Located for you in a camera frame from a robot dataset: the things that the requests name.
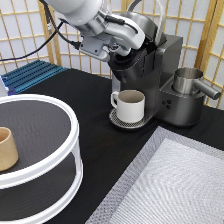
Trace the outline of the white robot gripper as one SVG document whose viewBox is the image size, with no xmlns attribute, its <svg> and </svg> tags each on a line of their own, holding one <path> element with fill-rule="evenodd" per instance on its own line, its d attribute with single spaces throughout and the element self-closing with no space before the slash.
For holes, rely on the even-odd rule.
<svg viewBox="0 0 224 224">
<path fill-rule="evenodd" d="M 104 44 L 102 47 L 104 56 L 108 56 L 110 51 L 127 56 L 132 49 L 139 49 L 142 46 L 145 34 L 134 21 L 115 14 L 105 14 L 103 19 L 104 33 L 112 37 L 112 45 Z"/>
</svg>

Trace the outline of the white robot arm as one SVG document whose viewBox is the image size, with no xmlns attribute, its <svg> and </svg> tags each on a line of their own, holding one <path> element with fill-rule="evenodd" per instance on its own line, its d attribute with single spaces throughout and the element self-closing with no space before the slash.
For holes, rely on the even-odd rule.
<svg viewBox="0 0 224 224">
<path fill-rule="evenodd" d="M 79 50 L 98 60 L 110 59 L 106 48 L 126 56 L 144 42 L 141 28 L 131 19 L 113 14 L 108 0 L 45 1 L 80 31 L 83 40 Z"/>
</svg>

